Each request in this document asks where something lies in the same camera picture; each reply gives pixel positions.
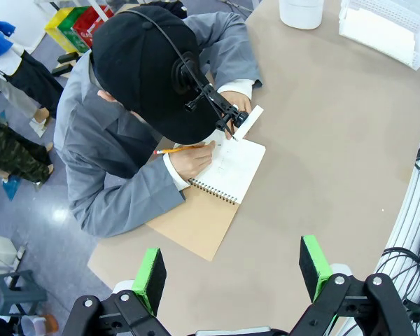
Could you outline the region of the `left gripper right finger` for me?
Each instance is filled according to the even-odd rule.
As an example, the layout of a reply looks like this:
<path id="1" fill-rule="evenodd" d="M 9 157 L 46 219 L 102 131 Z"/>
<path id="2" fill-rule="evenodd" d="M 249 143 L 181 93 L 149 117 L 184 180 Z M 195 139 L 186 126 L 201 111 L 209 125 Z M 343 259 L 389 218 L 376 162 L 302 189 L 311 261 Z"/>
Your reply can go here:
<path id="1" fill-rule="evenodd" d="M 290 335 L 327 335 L 339 317 L 353 318 L 363 335 L 416 334 L 389 275 L 334 273 L 314 235 L 300 239 L 299 266 L 311 304 Z"/>

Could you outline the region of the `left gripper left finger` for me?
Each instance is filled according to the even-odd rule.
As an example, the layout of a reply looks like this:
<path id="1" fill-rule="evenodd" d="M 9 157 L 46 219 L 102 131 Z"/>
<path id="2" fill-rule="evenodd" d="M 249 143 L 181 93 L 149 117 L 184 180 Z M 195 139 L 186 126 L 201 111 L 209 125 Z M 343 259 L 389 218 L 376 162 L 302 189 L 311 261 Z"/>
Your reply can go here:
<path id="1" fill-rule="evenodd" d="M 132 285 L 105 300 L 79 297 L 63 335 L 168 335 L 157 319 L 167 271 L 161 250 L 149 248 Z"/>

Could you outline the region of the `person's right hand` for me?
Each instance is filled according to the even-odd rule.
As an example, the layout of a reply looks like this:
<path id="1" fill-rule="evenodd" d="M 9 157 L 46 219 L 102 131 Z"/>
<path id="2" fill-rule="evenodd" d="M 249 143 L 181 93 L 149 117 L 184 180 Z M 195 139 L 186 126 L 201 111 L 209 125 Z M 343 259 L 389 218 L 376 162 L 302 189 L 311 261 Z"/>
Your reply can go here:
<path id="1" fill-rule="evenodd" d="M 175 172 L 188 181 L 199 175 L 213 160 L 215 141 L 186 146 L 184 149 L 168 154 Z"/>

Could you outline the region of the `person's left hand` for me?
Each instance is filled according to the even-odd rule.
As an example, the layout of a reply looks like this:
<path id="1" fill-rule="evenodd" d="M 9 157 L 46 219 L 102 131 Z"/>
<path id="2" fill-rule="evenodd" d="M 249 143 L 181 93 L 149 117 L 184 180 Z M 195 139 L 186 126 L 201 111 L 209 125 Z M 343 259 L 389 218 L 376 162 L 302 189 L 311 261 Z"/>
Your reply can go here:
<path id="1" fill-rule="evenodd" d="M 224 91 L 221 95 L 232 105 L 236 106 L 239 111 L 251 113 L 251 100 L 240 92 Z"/>

